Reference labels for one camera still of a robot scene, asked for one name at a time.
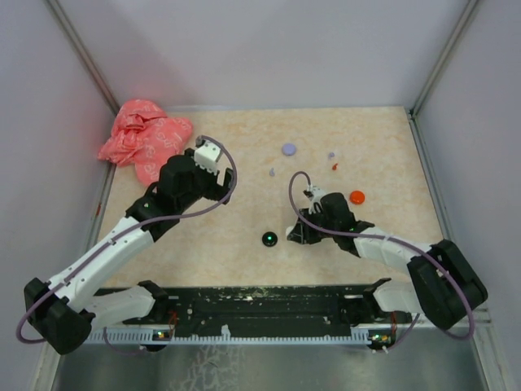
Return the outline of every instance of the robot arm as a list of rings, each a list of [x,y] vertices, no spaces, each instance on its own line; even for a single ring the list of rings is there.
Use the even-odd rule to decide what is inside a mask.
[[[60,284],[30,316],[29,323],[60,354],[70,353],[92,330],[127,319],[160,319],[168,295],[151,281],[106,296],[94,294],[115,272],[143,249],[153,245],[201,198],[221,200],[230,190],[234,172],[227,169],[223,185],[217,184],[221,149],[199,140],[197,149],[173,156],[161,168],[159,181],[134,202],[112,231],[67,269],[46,283],[33,279],[24,289],[26,308]],[[156,219],[155,222],[140,223]]]
[[[329,235],[313,229],[298,219],[287,229],[287,239],[299,244],[315,244],[332,238],[337,245],[357,257],[370,258],[410,276],[412,283],[384,280],[373,297],[383,312],[404,311],[425,314],[437,327],[448,330],[466,314],[465,308],[452,286],[440,272],[412,249],[386,239],[363,235],[391,235],[370,222],[358,221],[349,210],[341,193],[326,193],[309,185],[304,194],[311,202],[300,214],[313,224],[331,231],[352,232],[362,237]],[[419,244],[403,239],[434,257],[456,280],[466,299],[475,309],[485,302],[488,293],[478,276],[460,252],[458,246],[443,239],[437,244]]]

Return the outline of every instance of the orange bottle cap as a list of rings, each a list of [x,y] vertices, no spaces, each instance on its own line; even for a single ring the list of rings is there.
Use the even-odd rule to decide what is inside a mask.
[[[355,205],[363,204],[366,200],[366,195],[359,190],[355,190],[349,196],[349,200],[353,202]]]

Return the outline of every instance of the beige marble surface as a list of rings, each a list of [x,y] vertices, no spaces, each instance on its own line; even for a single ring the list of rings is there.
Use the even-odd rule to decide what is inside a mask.
[[[329,191],[366,194],[352,205],[359,219],[409,239],[441,238],[426,179],[403,108],[328,108],[171,113],[187,116],[198,134],[210,135],[236,160],[239,184],[231,202],[183,220],[154,246],[139,254],[106,286],[124,287],[151,279],[160,286],[372,283],[382,277],[406,279],[375,261],[340,251],[332,240],[313,246],[287,242],[284,232],[296,221],[287,199],[290,176],[307,171]],[[284,143],[297,146],[286,157]],[[329,152],[335,158],[328,160]],[[338,163],[338,169],[331,166]],[[222,168],[227,166],[225,157]],[[271,168],[275,176],[269,176]],[[299,206],[305,180],[296,181]],[[134,167],[116,170],[101,235],[145,191]],[[210,205],[202,200],[190,210]],[[275,231],[278,244],[266,248],[261,236]]]

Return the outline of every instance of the small purple object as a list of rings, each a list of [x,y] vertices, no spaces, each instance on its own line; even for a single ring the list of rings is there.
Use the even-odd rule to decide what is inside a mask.
[[[282,153],[286,156],[293,156],[296,153],[296,146],[292,143],[282,145]]]

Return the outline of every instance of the pink plastic bag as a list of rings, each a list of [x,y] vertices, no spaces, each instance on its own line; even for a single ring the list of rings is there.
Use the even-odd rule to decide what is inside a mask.
[[[169,157],[184,150],[192,130],[190,120],[168,118],[150,100],[130,100],[118,112],[98,159],[118,167],[135,163],[138,179],[148,186],[159,179],[160,168]]]

